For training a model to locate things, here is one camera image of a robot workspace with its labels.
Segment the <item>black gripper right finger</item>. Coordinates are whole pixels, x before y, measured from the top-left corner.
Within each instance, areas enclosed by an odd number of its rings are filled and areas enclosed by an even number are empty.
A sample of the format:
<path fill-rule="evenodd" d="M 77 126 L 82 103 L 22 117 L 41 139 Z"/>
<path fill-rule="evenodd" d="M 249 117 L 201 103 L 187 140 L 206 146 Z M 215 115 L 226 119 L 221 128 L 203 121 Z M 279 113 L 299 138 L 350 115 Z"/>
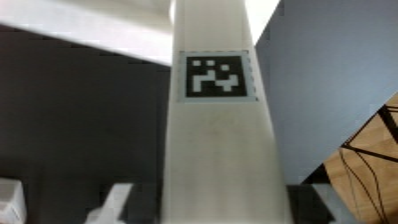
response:
<path fill-rule="evenodd" d="M 288 186 L 293 224 L 363 224 L 329 184 Z"/>

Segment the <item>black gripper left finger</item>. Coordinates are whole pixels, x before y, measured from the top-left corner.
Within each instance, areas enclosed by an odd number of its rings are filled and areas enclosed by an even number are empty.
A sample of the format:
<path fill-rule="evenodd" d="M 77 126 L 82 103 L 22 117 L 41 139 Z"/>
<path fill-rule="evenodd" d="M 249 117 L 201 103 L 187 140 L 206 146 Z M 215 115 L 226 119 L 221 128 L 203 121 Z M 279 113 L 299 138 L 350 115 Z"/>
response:
<path fill-rule="evenodd" d="M 158 224 L 158 187 L 151 183 L 114 183 L 85 224 Z"/>

